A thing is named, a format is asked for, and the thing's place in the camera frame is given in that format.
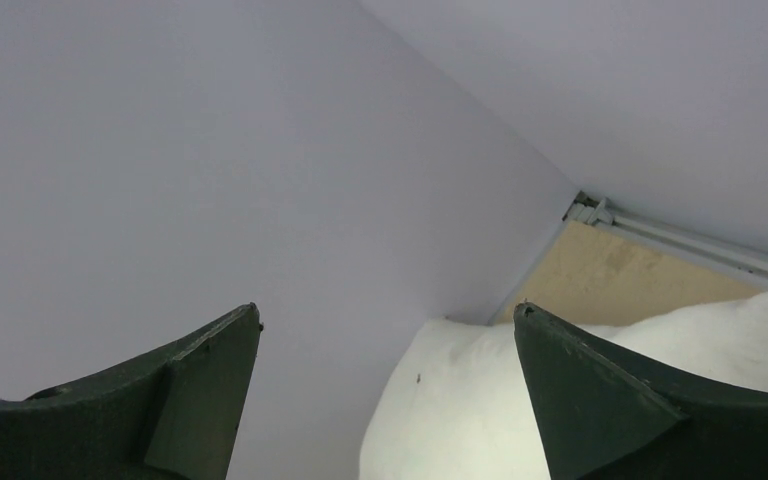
dark green object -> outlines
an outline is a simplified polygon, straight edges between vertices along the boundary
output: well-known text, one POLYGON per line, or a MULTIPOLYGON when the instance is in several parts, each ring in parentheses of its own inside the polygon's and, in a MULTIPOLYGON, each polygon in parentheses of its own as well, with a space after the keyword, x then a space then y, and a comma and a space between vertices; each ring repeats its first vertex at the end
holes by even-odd
POLYGON ((115 367, 0 400, 0 479, 224 479, 262 329, 242 306, 115 367))
POLYGON ((670 367, 531 303, 514 322, 553 479, 768 478, 768 393, 670 367))

white fabric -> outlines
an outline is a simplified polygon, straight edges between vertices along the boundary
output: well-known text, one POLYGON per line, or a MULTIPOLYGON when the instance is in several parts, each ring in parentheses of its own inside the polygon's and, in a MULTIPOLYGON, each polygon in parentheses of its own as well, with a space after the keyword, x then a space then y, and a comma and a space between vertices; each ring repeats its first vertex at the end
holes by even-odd
MULTIPOLYGON (((585 329, 674 367, 768 391, 768 293, 585 329)), ((360 480, 547 478, 513 326, 428 322, 369 423, 360 480)))

white wall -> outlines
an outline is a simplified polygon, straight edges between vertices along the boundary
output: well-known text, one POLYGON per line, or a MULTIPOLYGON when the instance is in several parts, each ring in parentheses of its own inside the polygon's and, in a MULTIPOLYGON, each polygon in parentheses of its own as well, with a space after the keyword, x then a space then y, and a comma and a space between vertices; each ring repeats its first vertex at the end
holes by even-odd
POLYGON ((0 1, 0 397, 254 301, 229 478, 348 479, 426 318, 575 189, 353 0, 0 1))
POLYGON ((361 0, 587 191, 768 251, 768 0, 361 0))

pointed tip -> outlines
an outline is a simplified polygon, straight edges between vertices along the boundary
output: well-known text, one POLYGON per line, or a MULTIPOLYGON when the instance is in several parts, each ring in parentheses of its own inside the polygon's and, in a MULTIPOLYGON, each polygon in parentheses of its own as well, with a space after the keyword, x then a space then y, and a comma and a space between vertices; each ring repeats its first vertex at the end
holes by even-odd
POLYGON ((515 324, 553 478, 593 472, 685 420, 663 397, 588 347, 598 338, 530 303, 517 307, 515 324))

beige wall panel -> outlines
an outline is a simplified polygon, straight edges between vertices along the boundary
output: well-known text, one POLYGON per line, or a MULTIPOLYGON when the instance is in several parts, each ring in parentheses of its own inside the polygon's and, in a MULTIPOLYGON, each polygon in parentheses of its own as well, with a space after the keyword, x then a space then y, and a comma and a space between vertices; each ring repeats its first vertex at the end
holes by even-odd
POLYGON ((526 298, 579 324, 628 325, 679 307, 750 297, 759 289, 616 235, 570 222, 506 305, 526 298))

